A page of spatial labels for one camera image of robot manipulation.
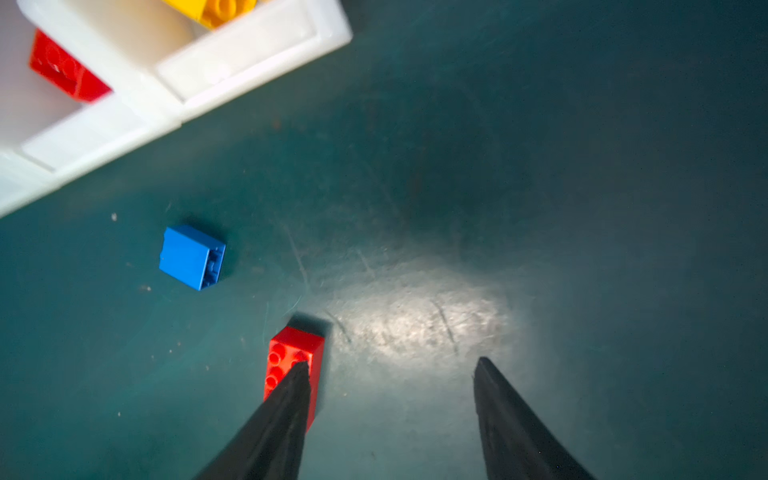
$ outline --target lego stud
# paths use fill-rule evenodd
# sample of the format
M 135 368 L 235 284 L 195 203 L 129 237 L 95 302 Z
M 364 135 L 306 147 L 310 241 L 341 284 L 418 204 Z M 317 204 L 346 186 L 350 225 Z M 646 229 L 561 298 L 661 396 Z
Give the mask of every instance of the lego stud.
M 277 365 L 278 363 L 282 362 L 283 359 L 286 356 L 286 347 L 277 344 L 274 347 L 272 347 L 272 351 L 270 352 L 270 355 L 268 357 L 268 360 L 270 361 L 270 365 Z
M 61 52 L 56 45 L 46 45 L 45 47 L 45 61 L 58 71 L 57 65 L 61 63 Z
M 61 73 L 70 80 L 78 77 L 78 64 L 72 58 L 67 58 L 61 63 Z
M 214 0 L 214 12 L 222 21 L 231 20 L 237 14 L 235 0 Z
M 269 374 L 266 376 L 267 388 L 269 389 L 275 388 L 277 384 L 280 383 L 280 380 L 282 380 L 284 376 L 285 376 L 285 373 L 279 367 L 274 367 L 273 369 L 271 369 Z
M 296 365 L 298 362 L 306 362 L 309 359 L 306 358 L 306 355 L 304 352 L 296 352 L 296 355 L 293 356 L 293 361 L 290 363 L 291 367 L 293 368 L 294 365 Z

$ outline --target teal table surface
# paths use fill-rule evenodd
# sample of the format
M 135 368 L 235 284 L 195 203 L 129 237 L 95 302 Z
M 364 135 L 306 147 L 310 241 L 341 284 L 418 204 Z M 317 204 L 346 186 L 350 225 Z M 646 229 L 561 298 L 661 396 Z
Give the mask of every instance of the teal table surface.
M 480 356 L 598 480 L 768 478 L 765 2 L 344 5 L 350 45 L 0 220 L 0 478 L 192 478 L 295 313 L 302 479 L 484 478 Z M 227 244 L 202 292 L 182 223 Z

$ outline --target yellow lego brick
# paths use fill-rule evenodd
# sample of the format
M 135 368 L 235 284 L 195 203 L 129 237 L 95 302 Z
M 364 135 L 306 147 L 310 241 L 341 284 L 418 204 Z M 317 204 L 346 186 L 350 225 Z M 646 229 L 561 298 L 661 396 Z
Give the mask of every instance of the yellow lego brick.
M 179 12 L 208 28 L 216 28 L 229 20 L 250 12 L 257 0 L 165 0 Z

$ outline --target scratch mark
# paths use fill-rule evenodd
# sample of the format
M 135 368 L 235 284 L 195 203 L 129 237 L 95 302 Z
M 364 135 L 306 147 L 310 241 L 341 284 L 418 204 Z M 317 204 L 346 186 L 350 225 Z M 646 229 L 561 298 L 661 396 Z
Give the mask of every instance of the scratch mark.
M 270 303 L 266 303 L 266 309 L 264 310 L 264 324 L 261 326 L 261 344 L 266 345 L 266 340 L 264 339 L 264 332 L 266 332 L 266 322 L 269 320 L 270 317 Z
M 331 319 L 333 319 L 333 321 L 336 322 L 336 325 L 339 327 L 339 330 L 341 330 L 341 333 L 346 338 L 346 342 L 352 343 L 352 338 L 349 337 L 349 334 L 346 332 L 346 328 L 344 328 L 344 324 L 341 323 L 341 320 L 335 315 L 333 315 L 331 312 L 329 312 L 328 309 L 323 309 L 323 312 L 325 312 L 327 316 L 331 317 Z
M 286 313 L 288 313 L 288 312 L 292 312 L 292 311 L 293 311 L 293 309 L 295 309 L 295 308 L 296 308 L 296 305 L 298 305 L 298 304 L 299 304 L 299 302 L 301 301 L 301 298 L 302 298 L 303 296 L 304 296 L 304 295 L 299 295 L 299 299 L 296 301 L 296 303 L 294 303 L 292 307 L 290 307 L 288 310 L 286 310 L 286 312 L 285 312 L 283 315 L 285 315 L 285 314 L 286 314 Z
M 384 198 L 386 199 L 389 206 L 392 208 L 392 212 L 395 214 L 395 217 L 400 220 L 400 222 L 405 223 L 406 220 L 402 217 L 402 214 L 400 213 L 400 209 L 397 207 L 397 204 L 392 199 L 392 197 L 389 196 L 389 192 L 387 191 L 386 187 L 382 183 L 381 180 L 376 176 L 376 174 L 373 173 L 373 169 L 370 165 L 368 165 L 366 162 L 361 162 L 362 165 L 366 168 L 366 171 L 368 172 L 368 175 L 373 179 L 373 183 L 376 184 L 376 186 L 381 190 L 382 194 L 384 195 Z
M 367 261 L 367 260 L 366 260 L 366 258 L 365 258 L 365 257 L 362 255 L 362 252 L 360 251 L 360 249 L 359 249 L 359 248 L 356 248 L 356 249 L 355 249 L 355 251 L 357 252 L 357 255 L 360 257 L 360 259 L 362 260 L 362 264 L 366 266 L 366 272 L 370 273 L 370 275 L 371 275 L 373 278 L 376 278 L 376 274 L 373 272 L 373 270 L 371 270 L 371 267 L 370 267 L 370 265 L 368 265 L 368 261 Z
M 448 339 L 451 340 L 451 343 L 453 344 L 453 353 L 458 355 L 458 345 L 456 344 L 456 340 L 453 339 L 453 332 L 451 331 L 451 327 L 448 326 L 448 319 L 445 318 L 445 312 L 442 311 L 442 307 L 437 304 L 436 301 L 430 300 L 432 302 L 432 305 L 435 306 L 438 313 L 440 314 L 440 318 L 442 319 L 442 324 L 445 325 L 445 331 L 448 333 Z
M 293 242 L 293 237 L 290 234 L 290 230 L 288 229 L 288 226 L 284 224 L 283 228 L 288 234 L 288 241 L 290 242 L 290 248 L 291 250 L 293 250 L 293 256 L 296 258 L 296 262 L 299 264 L 299 270 L 301 271 L 301 276 L 304 278 L 304 287 L 306 288 L 306 291 L 310 291 L 310 280 L 306 276 L 306 270 L 304 269 L 304 264 L 301 263 L 301 256 L 299 255 L 299 251 L 296 249 L 296 244 Z

